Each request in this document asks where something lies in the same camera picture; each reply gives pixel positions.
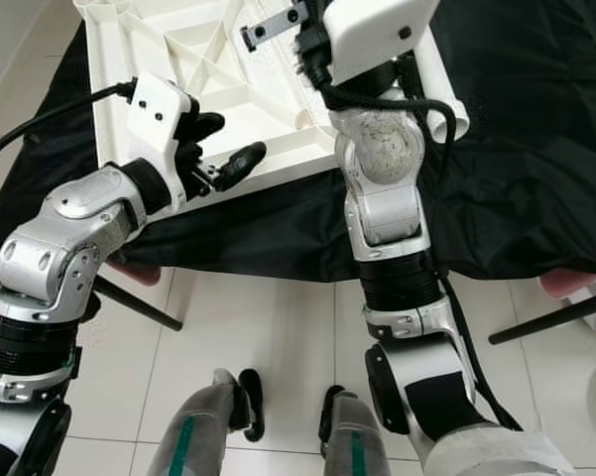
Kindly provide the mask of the grey robot left leg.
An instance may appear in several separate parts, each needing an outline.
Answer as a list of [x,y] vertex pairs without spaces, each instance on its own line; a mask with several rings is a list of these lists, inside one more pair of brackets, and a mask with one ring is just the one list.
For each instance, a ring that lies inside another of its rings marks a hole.
[[215,369],[211,385],[190,395],[171,418],[145,476],[220,476],[226,438],[235,431],[248,441],[265,435],[257,369],[238,375]]

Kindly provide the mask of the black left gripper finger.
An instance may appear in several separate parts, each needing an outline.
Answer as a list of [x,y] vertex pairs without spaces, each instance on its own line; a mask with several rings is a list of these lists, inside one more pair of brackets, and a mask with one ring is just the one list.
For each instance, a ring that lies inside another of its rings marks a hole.
[[233,189],[240,181],[251,175],[254,168],[266,158],[267,151],[269,149],[265,142],[253,142],[238,150],[217,168],[217,172],[211,178],[211,186],[220,193]]
[[217,112],[185,113],[177,124],[177,160],[192,162],[202,158],[202,141],[225,127],[225,118]]

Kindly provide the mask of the black table cloth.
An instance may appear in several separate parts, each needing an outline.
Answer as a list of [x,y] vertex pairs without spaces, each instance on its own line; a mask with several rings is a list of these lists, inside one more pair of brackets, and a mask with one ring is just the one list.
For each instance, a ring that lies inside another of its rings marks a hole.
[[[439,264],[474,280],[596,274],[596,0],[439,0],[430,26],[471,119],[421,193]],[[145,228],[113,254],[158,266],[353,280],[338,171]]]

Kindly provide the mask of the grey robot right leg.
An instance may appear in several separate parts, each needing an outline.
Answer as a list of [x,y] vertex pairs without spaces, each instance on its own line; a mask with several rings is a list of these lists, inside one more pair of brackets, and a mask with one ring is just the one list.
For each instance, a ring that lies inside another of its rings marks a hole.
[[374,410],[341,385],[326,390],[317,438],[323,476],[392,476]]

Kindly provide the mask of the grey robot leg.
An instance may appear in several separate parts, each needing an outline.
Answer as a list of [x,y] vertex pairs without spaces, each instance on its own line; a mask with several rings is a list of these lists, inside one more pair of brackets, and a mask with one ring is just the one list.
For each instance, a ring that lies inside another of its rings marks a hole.
[[211,385],[190,395],[171,418],[145,476],[220,476],[226,438],[235,431],[248,441],[265,435],[257,369],[238,375],[215,369]]
[[374,410],[341,385],[326,390],[317,438],[323,476],[392,476]]

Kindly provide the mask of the white plastic children table top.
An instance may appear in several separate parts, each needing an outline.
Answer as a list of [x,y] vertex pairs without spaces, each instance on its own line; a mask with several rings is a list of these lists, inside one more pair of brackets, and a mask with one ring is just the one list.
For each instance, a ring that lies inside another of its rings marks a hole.
[[337,168],[335,131],[319,96],[297,72],[294,32],[249,52],[240,28],[289,0],[74,0],[87,35],[90,89],[147,72],[176,83],[226,119],[201,146],[221,165],[265,142],[269,154],[244,181],[272,186]]

